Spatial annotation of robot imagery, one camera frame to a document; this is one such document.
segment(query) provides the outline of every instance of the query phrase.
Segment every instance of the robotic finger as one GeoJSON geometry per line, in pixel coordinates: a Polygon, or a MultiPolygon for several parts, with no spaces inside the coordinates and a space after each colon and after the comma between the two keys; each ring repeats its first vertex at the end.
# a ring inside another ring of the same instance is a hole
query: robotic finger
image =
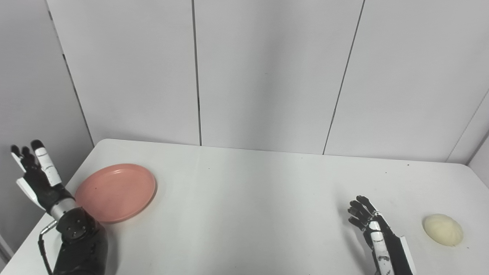
{"type": "Polygon", "coordinates": [[[405,237],[397,237],[375,209],[370,200],[357,196],[350,202],[348,221],[363,232],[363,237],[372,249],[379,275],[415,275],[416,269],[405,237]]]}

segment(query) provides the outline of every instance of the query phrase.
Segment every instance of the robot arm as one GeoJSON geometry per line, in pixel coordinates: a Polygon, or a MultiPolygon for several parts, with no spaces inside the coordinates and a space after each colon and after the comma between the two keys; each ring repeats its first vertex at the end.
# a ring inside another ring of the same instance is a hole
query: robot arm
{"type": "Polygon", "coordinates": [[[61,184],[58,171],[42,142],[34,140],[31,146],[39,163],[27,147],[21,151],[12,145],[11,151],[24,172],[24,176],[17,179],[17,184],[55,220],[41,231],[38,242],[48,274],[103,275],[108,252],[105,229],[77,206],[73,196],[61,184]],[[55,226],[61,233],[62,244],[54,271],[51,271],[42,236],[55,226]]]}
{"type": "Polygon", "coordinates": [[[397,237],[382,214],[369,199],[357,196],[350,202],[348,221],[363,232],[372,249],[378,275],[416,275],[416,269],[404,236],[397,237]]]}

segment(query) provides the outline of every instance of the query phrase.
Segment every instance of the wall seam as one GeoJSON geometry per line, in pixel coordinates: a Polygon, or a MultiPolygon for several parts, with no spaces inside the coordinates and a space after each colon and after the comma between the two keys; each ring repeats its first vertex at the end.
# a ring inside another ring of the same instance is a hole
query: wall seam
{"type": "MultiPolygon", "coordinates": [[[[460,135],[460,137],[458,138],[457,142],[455,143],[455,146],[453,146],[452,150],[450,151],[450,154],[448,154],[448,157],[446,157],[446,160],[445,162],[447,162],[450,157],[452,156],[453,154],[453,151],[455,151],[455,148],[457,148],[457,145],[459,144],[460,140],[462,139],[462,137],[464,136],[465,132],[467,131],[467,128],[469,127],[469,125],[471,124],[472,120],[474,119],[475,115],[477,114],[477,112],[479,111],[479,108],[481,107],[482,103],[484,102],[484,99],[486,99],[486,96],[488,95],[489,93],[489,89],[486,91],[486,94],[482,97],[482,100],[481,102],[479,102],[479,105],[477,105],[477,108],[475,109],[474,113],[472,114],[472,117],[470,117],[467,125],[465,126],[464,128],[464,131],[462,132],[462,134],[460,135]]],[[[470,157],[468,159],[468,161],[466,162],[466,165],[468,165],[468,163],[470,162],[470,160],[472,160],[472,158],[474,157],[475,153],[477,152],[477,150],[479,150],[479,147],[475,150],[475,152],[472,153],[472,157],[470,157]]]]}
{"type": "Polygon", "coordinates": [[[197,114],[199,119],[199,145],[202,146],[202,126],[200,123],[199,63],[197,61],[197,30],[195,25],[195,3],[192,0],[192,25],[194,29],[195,80],[197,86],[197,114]]]}
{"type": "Polygon", "coordinates": [[[362,7],[360,8],[360,14],[358,16],[358,21],[356,22],[355,33],[353,34],[352,44],[350,45],[350,52],[348,53],[348,58],[346,60],[345,70],[343,71],[343,77],[341,78],[341,84],[339,86],[338,97],[336,98],[336,103],[334,104],[333,115],[331,116],[330,127],[328,129],[328,135],[326,136],[326,141],[324,142],[323,155],[326,152],[326,145],[328,144],[328,140],[330,138],[331,128],[333,127],[334,117],[336,115],[336,109],[338,107],[339,97],[341,95],[341,90],[343,89],[343,83],[345,81],[346,71],[348,69],[348,64],[350,63],[350,57],[352,56],[353,45],[355,44],[356,33],[358,32],[358,26],[360,25],[360,20],[362,18],[363,7],[365,6],[365,0],[362,2],[362,7]]]}

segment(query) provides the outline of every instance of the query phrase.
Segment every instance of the black cable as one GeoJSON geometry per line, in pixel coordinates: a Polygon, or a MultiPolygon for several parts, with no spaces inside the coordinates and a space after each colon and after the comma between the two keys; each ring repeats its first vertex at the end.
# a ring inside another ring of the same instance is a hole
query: black cable
{"type": "Polygon", "coordinates": [[[53,271],[51,271],[51,268],[49,267],[49,263],[47,261],[46,249],[44,248],[44,240],[42,234],[39,234],[39,241],[37,241],[37,244],[39,245],[39,251],[41,252],[41,256],[43,257],[43,261],[44,261],[44,265],[46,266],[47,273],[49,275],[53,275],[53,271]]]}

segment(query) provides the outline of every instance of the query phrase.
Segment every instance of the table surface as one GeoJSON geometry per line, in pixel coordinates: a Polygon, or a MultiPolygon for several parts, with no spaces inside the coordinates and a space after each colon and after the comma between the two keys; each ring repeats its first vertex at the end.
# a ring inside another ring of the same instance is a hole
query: table surface
{"type": "MultiPolygon", "coordinates": [[[[106,139],[67,188],[116,163],[156,178],[137,216],[105,225],[107,275],[373,275],[370,249],[346,209],[362,194],[405,235],[418,274],[485,274],[489,189],[461,164],[336,157],[106,139]],[[456,247],[431,240],[422,220],[444,213],[463,227],[456,247]]],[[[1,275],[46,274],[37,248],[45,215],[1,275]]],[[[61,240],[45,238],[53,266],[61,240]]]]}

